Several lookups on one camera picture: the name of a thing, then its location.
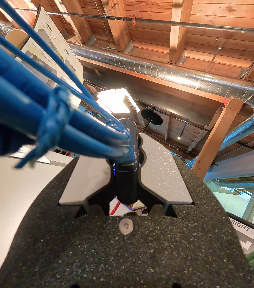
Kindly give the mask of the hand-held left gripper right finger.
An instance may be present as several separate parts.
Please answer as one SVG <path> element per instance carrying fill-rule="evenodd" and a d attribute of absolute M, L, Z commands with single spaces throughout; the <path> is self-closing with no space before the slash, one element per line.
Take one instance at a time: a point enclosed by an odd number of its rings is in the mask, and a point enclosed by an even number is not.
<path fill-rule="evenodd" d="M 163 203 L 191 205 L 193 200 L 167 148 L 144 133 L 139 134 L 144 155 L 140 166 L 140 184 Z"/>

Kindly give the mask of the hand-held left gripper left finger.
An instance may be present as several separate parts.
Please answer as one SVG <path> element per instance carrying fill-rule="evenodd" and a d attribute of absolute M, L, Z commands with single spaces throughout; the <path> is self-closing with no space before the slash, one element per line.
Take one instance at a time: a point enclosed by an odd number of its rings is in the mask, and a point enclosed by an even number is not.
<path fill-rule="evenodd" d="M 106 159 L 80 156 L 59 204 L 87 207 L 88 200 L 110 181 L 111 167 Z"/>

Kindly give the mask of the black ethernet adapter hub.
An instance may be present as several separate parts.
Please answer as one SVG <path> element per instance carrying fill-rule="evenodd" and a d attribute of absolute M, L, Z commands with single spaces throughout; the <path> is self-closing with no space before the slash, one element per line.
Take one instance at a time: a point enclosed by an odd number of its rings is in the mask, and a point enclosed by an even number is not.
<path fill-rule="evenodd" d="M 128 130 L 132 139 L 132 150 L 134 160 L 130 164 L 115 163 L 116 197 L 126 205 L 136 203 L 138 200 L 138 170 L 139 170 L 139 150 L 137 127 L 133 120 L 122 118 L 119 120 Z"/>

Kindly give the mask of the black disc lamp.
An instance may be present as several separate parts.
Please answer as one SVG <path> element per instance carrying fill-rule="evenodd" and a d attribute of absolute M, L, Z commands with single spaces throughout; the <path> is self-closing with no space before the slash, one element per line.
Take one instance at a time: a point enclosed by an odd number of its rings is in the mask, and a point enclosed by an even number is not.
<path fill-rule="evenodd" d="M 151 109 L 141 110 L 141 116 L 143 117 L 143 119 L 145 119 L 147 121 L 146 124 L 144 125 L 141 133 L 144 133 L 146 131 L 146 129 L 150 123 L 155 125 L 155 126 L 160 126 L 163 124 L 163 119 L 161 118 L 161 116 Z"/>

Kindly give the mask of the bright ceiling light panel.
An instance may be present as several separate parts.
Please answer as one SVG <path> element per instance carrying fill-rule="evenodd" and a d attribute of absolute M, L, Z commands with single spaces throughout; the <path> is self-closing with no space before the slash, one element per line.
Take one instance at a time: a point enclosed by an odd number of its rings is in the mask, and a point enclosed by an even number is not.
<path fill-rule="evenodd" d="M 112 114 L 117 120 L 128 118 L 139 123 L 138 113 L 140 109 L 127 89 L 110 89 L 93 93 L 92 96 L 100 107 Z"/>

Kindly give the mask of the instruction sheet on stand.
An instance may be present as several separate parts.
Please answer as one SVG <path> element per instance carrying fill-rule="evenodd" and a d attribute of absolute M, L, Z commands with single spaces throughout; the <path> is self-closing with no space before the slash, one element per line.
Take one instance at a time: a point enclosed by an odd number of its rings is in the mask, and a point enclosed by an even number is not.
<path fill-rule="evenodd" d="M 33 11 L 35 23 L 33 29 L 45 41 L 50 49 L 71 70 L 78 80 L 83 83 L 83 67 L 71 50 L 70 46 L 53 23 L 46 11 L 40 7 L 39 11 Z M 57 76 L 68 85 L 82 92 L 61 67 L 24 31 L 18 29 L 11 31 L 5 37 L 10 43 L 21 50 L 26 56 L 34 60 L 41 67 Z"/>

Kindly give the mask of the silver air duct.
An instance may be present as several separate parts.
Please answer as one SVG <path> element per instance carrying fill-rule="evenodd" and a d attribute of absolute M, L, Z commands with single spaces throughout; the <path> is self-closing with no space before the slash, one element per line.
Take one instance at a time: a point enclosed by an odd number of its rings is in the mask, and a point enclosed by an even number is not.
<path fill-rule="evenodd" d="M 23 24 L 24 33 L 31 36 L 37 45 L 71 79 L 72 83 L 75 84 L 75 87 L 79 91 L 75 92 L 75 88 L 71 88 L 69 85 L 70 89 L 74 90 L 72 93 L 74 95 L 86 93 L 84 99 L 88 99 L 88 97 L 90 98 L 90 93 L 83 87 L 83 84 L 79 81 L 77 75 L 72 73 L 72 70 L 64 64 L 52 48 L 49 48 L 47 41 L 44 41 L 43 37 L 40 37 L 39 33 L 35 32 L 32 27 L 30 27 L 21 18 L 21 16 L 12 9 L 11 6 L 9 6 L 6 11 L 10 12 L 12 16 L 15 16 L 16 20 L 19 21 L 19 24 Z M 9 28 L 0 21 L 0 31 L 4 35 L 7 35 L 12 31 L 21 30 Z M 219 150 L 223 150 L 240 139 L 245 138 L 247 135 L 254 133 L 254 81 L 231 78 L 156 61 L 148 62 L 143 58 L 124 56 L 122 53 L 118 52 L 104 52 L 102 49 L 88 48 L 85 45 L 68 44 L 68 46 L 74 55 L 81 56 L 86 60 L 94 60 L 96 64 L 106 64 L 108 68 L 117 67 L 118 69 L 135 73 L 136 76 L 141 74 L 149 78 L 163 81 L 164 84 L 169 82 L 174 85 L 180 85 L 250 105 L 253 109 L 253 116 L 249 117 L 245 122 L 234 128 L 233 131 L 226 136 Z M 62 82 L 61 85 L 69 87 L 65 82 Z"/>

